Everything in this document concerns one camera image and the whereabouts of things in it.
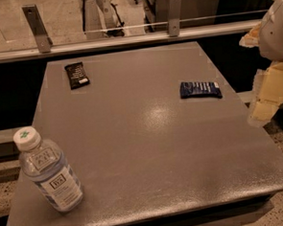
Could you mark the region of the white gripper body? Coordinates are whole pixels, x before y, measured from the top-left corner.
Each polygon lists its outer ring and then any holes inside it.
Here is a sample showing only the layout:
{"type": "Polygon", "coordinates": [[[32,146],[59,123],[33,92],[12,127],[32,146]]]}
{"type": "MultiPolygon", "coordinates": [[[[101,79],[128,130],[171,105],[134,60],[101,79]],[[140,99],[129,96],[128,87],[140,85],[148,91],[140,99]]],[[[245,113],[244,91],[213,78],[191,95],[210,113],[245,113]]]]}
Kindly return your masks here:
{"type": "Polygon", "coordinates": [[[283,61],[283,0],[275,0],[264,15],[259,30],[260,55],[283,61]]]}

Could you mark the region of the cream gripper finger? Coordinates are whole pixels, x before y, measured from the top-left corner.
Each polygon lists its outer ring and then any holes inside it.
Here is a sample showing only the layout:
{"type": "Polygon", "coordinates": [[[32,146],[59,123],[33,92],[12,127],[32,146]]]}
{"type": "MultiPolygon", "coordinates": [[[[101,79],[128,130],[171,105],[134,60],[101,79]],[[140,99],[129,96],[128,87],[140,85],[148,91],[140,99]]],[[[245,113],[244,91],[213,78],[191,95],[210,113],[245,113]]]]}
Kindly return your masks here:
{"type": "Polygon", "coordinates": [[[257,23],[255,27],[248,31],[247,34],[241,37],[239,45],[247,48],[259,47],[259,33],[261,23],[257,23]]]}
{"type": "Polygon", "coordinates": [[[274,61],[267,70],[258,69],[248,107],[248,123],[255,127],[271,121],[283,103],[283,62],[274,61]]]}

